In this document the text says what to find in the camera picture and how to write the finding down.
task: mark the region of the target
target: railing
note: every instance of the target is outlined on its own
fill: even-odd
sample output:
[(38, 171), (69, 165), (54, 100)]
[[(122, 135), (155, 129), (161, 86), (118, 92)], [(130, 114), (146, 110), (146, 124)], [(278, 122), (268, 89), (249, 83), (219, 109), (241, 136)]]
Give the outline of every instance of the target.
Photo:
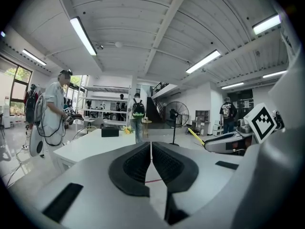
[(157, 111), (160, 114), (160, 118), (162, 119), (162, 121), (164, 121), (164, 109), (163, 109), (163, 106), (159, 103), (157, 98), (155, 98), (154, 100), (155, 100), (155, 103), (156, 103)]
[(164, 87), (166, 87), (168, 85), (168, 83), (164, 83), (164, 82), (160, 82), (158, 85), (156, 85), (153, 89), (152, 89), (152, 96), (154, 94), (156, 94), (158, 91), (160, 91), (161, 89), (163, 89)]

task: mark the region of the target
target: black backpack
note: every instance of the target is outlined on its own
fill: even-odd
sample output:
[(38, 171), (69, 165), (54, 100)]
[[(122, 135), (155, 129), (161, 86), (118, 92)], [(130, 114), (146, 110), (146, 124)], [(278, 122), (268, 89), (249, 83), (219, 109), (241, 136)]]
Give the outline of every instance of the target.
[(136, 119), (143, 118), (145, 114), (145, 108), (144, 105), (142, 104), (142, 100), (138, 103), (135, 99), (133, 100), (134, 100), (134, 104), (132, 107), (132, 116)]
[(28, 123), (33, 123), (34, 121), (34, 109), (35, 109), (35, 91), (28, 91), (28, 99), (25, 103), (25, 119)]

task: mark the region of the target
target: man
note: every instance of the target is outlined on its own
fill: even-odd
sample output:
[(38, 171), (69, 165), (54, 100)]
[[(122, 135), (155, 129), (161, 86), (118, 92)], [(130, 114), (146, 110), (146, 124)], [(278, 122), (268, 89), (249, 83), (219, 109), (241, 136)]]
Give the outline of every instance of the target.
[(142, 142), (142, 118), (144, 117), (144, 110), (145, 107), (142, 104), (142, 100), (140, 99), (140, 94), (136, 93), (134, 95), (134, 98), (129, 101), (128, 104), (128, 112), (130, 112), (130, 120), (132, 123), (132, 128), (135, 130), (135, 142), (140, 143)]
[(43, 96), (43, 107), (41, 126), (45, 134), (44, 145), (47, 147), (55, 168), (60, 172), (60, 167), (54, 151), (62, 146), (63, 125), (67, 119), (64, 107), (64, 85), (69, 85), (72, 72), (61, 71), (58, 81), (47, 87)]
[(237, 110), (234, 104), (231, 103), (231, 99), (226, 97), (225, 103), (220, 108), (220, 123), (224, 125), (224, 134), (234, 131), (234, 118), (237, 114)]
[[(124, 95), (120, 94), (120, 99), (124, 99)], [(125, 103), (117, 102), (116, 103), (116, 111), (121, 111), (122, 109), (125, 109)], [(116, 120), (118, 121), (124, 121), (124, 118), (121, 116), (121, 113), (116, 113)]]
[(24, 100), (23, 100), (23, 103), (24, 103), (24, 109), (25, 109), (25, 114), (26, 114), (26, 121), (27, 121), (27, 125), (29, 126), (29, 129), (31, 130), (33, 128), (33, 116), (34, 116), (34, 109), (35, 109), (35, 104), (38, 100), (38, 94), (37, 92), (35, 91), (36, 89), (36, 85), (35, 84), (32, 84), (30, 86), (30, 91), (26, 92), (25, 96), (24, 96)]

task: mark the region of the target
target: black box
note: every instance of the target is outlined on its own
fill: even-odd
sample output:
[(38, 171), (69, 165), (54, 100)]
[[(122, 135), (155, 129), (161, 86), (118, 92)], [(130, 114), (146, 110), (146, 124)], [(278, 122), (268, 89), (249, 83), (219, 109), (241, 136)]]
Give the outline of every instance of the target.
[(119, 129), (115, 127), (101, 127), (102, 137), (119, 136)]

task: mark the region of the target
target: fluorescent light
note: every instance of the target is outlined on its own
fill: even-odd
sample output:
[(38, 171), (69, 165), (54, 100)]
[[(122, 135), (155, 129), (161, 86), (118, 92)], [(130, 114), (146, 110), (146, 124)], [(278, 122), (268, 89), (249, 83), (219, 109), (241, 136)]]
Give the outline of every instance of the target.
[(186, 72), (187, 73), (193, 73), (195, 70), (198, 70), (200, 67), (204, 66), (208, 62), (212, 61), (213, 59), (217, 58), (220, 55), (220, 53), (215, 50), (203, 59), (201, 59), (198, 63), (194, 64), (191, 68), (189, 68)]
[(287, 71), (279, 71), (279, 72), (275, 72), (275, 73), (272, 73), (272, 74), (266, 74), (266, 75), (263, 75), (263, 78), (275, 76), (275, 75), (278, 75), (278, 74), (284, 74), (284, 73), (286, 73), (286, 72), (287, 72)]
[(70, 20), (73, 28), (75, 29), (76, 33), (78, 34), (79, 38), (81, 39), (82, 43), (84, 44), (84, 46), (86, 47), (86, 49), (88, 50), (88, 52), (91, 55), (96, 55), (96, 51), (93, 48), (91, 42), (89, 41), (89, 37), (87, 36), (82, 24), (81, 24), (81, 20), (76, 17)]
[(234, 85), (224, 86), (224, 87), (222, 87), (221, 89), (227, 89), (227, 88), (230, 88), (230, 87), (240, 86), (240, 85), (243, 85), (243, 84), (244, 84), (243, 82), (240, 82), (240, 83), (237, 83), (237, 84), (234, 84)]
[(46, 65), (46, 63), (44, 61), (41, 61), (39, 58), (37, 58), (35, 55), (31, 54), (29, 51), (23, 49), (22, 52), (25, 53), (26, 55), (30, 56), (32, 59), (36, 60), (38, 63), (41, 63), (42, 65)]
[(257, 25), (253, 26), (253, 30), (254, 30), (254, 33), (256, 35), (258, 35), (259, 33), (262, 33), (263, 31), (271, 28), (271, 27), (274, 27), (278, 24), (281, 23), (281, 20), (280, 20), (280, 16), (277, 14), (275, 16), (272, 16), (271, 18), (265, 20), (265, 21), (262, 21), (260, 23), (258, 23)]

